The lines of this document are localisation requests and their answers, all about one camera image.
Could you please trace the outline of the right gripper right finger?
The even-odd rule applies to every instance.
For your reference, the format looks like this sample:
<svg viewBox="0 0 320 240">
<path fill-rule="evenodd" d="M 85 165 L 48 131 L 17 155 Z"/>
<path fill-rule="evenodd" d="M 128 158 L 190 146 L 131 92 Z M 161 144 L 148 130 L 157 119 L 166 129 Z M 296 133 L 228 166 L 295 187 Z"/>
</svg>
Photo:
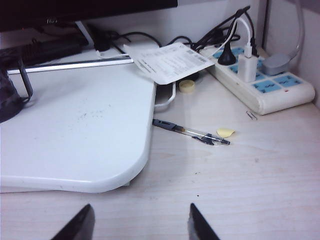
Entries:
<svg viewBox="0 0 320 240">
<path fill-rule="evenodd" d="M 190 204 L 187 230 L 190 240 L 220 239 L 194 203 Z"/>
</svg>

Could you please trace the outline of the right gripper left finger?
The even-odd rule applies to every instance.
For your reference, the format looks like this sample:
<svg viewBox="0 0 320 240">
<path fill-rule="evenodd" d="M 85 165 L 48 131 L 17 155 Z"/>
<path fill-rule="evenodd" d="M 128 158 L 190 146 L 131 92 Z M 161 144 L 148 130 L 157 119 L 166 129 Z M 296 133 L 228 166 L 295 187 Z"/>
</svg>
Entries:
<svg viewBox="0 0 320 240">
<path fill-rule="evenodd" d="M 95 212 L 90 204 L 85 205 L 52 240 L 91 240 L 95 226 Z"/>
</svg>

